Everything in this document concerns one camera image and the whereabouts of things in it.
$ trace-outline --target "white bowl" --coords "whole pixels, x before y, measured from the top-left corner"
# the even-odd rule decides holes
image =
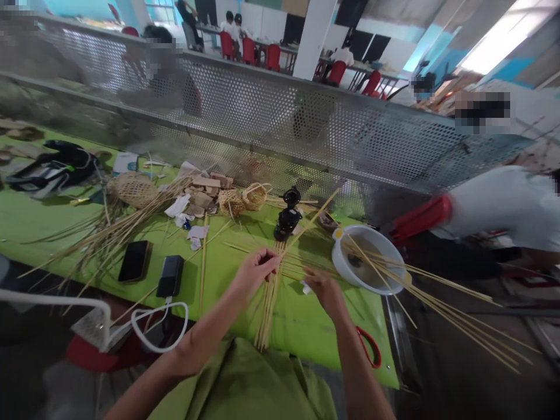
[[[337,269],[340,276],[342,276],[342,278],[344,278],[351,285],[367,289],[373,293],[377,293],[378,295],[396,295],[397,293],[401,292],[403,286],[386,275],[384,275],[384,278],[389,284],[390,288],[385,284],[379,286],[378,288],[374,288],[364,283],[360,278],[358,278],[356,274],[354,274],[354,272],[348,266],[348,260],[344,257],[342,252],[341,240],[344,237],[344,233],[352,236],[352,239],[354,240],[361,238],[362,240],[366,240],[367,242],[372,243],[375,248],[379,250],[379,253],[384,257],[387,257],[388,260],[398,261],[399,263],[402,263],[404,265],[401,254],[391,243],[391,241],[384,237],[381,233],[365,225],[350,225],[345,227],[344,229],[337,229],[332,234],[332,237],[335,240],[334,246],[332,248],[332,263],[334,264],[334,267]],[[407,272],[404,268],[388,265],[387,269],[395,273],[397,277],[405,279],[405,275]]]

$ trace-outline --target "green shirt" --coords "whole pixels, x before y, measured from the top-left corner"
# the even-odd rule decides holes
[[[325,381],[286,352],[222,341],[199,375],[181,382],[150,420],[336,419]]]

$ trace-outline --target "person's left hand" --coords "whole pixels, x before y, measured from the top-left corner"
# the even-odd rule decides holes
[[[249,254],[239,265],[231,287],[246,293],[248,299],[252,298],[263,280],[268,281],[271,274],[276,274],[280,260],[280,257],[268,248],[261,248]]]

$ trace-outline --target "window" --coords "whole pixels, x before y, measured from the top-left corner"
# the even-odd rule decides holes
[[[487,74],[555,12],[551,0],[517,0],[459,67]]]
[[[173,0],[146,0],[146,8],[157,25],[177,25]]]

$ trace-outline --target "perforated metal sheet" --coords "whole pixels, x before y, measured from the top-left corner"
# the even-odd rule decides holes
[[[12,82],[28,77],[29,86],[65,89],[61,97],[41,87],[41,101],[27,106],[65,107],[82,137],[93,139],[82,130],[91,121],[80,122],[90,115],[110,131],[94,141],[146,149],[176,165],[218,163],[250,178],[258,162],[267,168],[261,181],[273,179],[278,190],[300,182],[323,200],[346,181],[337,205],[375,224],[526,146],[525,139],[460,135],[438,115],[55,17],[3,11],[0,30],[8,40],[0,55],[13,58],[0,70]]]

